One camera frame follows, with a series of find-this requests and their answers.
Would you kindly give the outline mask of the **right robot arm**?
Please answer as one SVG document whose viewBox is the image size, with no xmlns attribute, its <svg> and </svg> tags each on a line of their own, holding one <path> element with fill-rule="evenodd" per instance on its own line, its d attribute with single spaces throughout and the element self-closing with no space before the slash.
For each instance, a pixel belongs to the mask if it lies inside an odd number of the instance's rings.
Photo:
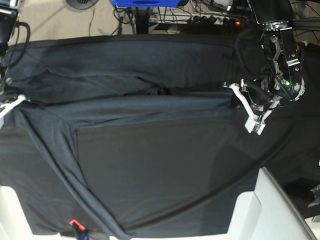
<svg viewBox="0 0 320 240">
<path fill-rule="evenodd" d="M 2 0 L 0 2 L 0 123 L 3 124 L 5 116 L 28 98 L 11 88 L 12 78 L 8 76 L 9 70 L 13 69 L 23 58 L 31 37 L 31 29 L 28 23 L 19 21 L 20 13 L 24 7 L 23 0 Z M 15 32 L 16 38 L 20 37 L 20 27 L 26 29 L 26 40 L 20 55 L 13 60 L 17 43 L 13 45 L 7 64 L 4 59 L 9 49 L 9 42 Z"/>
</svg>

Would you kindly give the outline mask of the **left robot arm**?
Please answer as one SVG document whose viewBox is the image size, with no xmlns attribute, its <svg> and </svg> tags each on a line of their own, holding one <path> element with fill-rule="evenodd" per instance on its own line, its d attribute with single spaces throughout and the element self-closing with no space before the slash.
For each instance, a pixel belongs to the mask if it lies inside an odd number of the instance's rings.
<svg viewBox="0 0 320 240">
<path fill-rule="evenodd" d="M 226 84 L 242 103 L 248 114 L 245 127 L 249 132 L 265 127 L 266 119 L 280 108 L 281 101 L 298 101 L 305 93 L 302 52 L 291 26 L 294 13 L 288 0 L 244 0 L 244 11 L 252 11 L 260 26 L 260 47 L 266 58 L 269 73 L 257 74 L 255 79 L 241 79 Z"/>
</svg>

